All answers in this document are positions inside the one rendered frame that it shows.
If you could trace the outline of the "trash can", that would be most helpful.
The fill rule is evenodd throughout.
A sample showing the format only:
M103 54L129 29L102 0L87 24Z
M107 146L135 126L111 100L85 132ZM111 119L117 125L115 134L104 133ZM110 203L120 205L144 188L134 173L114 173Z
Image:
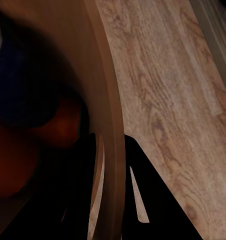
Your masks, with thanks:
M90 213L104 179L92 240L122 240L126 194L124 123L111 50L95 0L0 0L6 22L57 83L86 104L85 136L95 133ZM70 148L42 146L40 171L14 197L0 197L0 235Z

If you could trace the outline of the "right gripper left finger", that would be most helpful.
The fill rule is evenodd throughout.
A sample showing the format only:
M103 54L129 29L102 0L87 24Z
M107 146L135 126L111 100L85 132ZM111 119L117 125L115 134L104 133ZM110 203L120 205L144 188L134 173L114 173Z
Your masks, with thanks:
M76 141L0 235L0 240L87 240L96 134Z

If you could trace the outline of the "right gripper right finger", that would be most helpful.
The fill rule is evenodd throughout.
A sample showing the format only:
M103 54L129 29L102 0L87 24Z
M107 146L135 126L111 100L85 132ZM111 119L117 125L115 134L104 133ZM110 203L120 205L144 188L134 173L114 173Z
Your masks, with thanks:
M137 141L128 135L125 161L121 240L203 240ZM150 223L138 220L130 166Z

